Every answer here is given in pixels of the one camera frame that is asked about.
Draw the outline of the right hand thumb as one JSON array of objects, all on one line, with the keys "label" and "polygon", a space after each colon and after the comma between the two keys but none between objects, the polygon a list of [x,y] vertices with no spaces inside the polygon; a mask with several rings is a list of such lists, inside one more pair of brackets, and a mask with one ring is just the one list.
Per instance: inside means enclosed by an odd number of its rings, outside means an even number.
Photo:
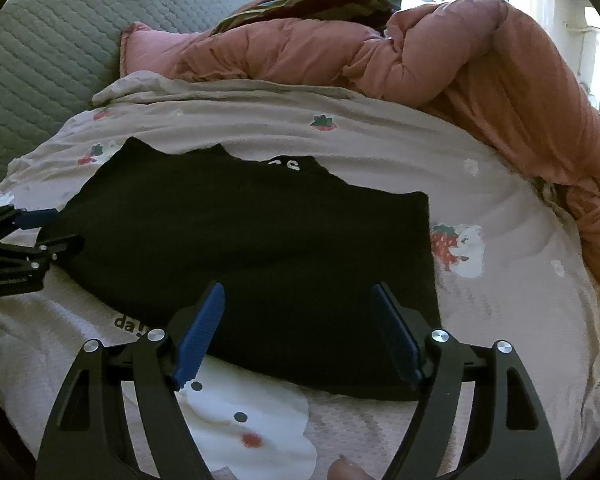
[{"label": "right hand thumb", "polygon": [[355,465],[347,457],[341,455],[327,471],[328,480],[373,480],[362,467]]}]

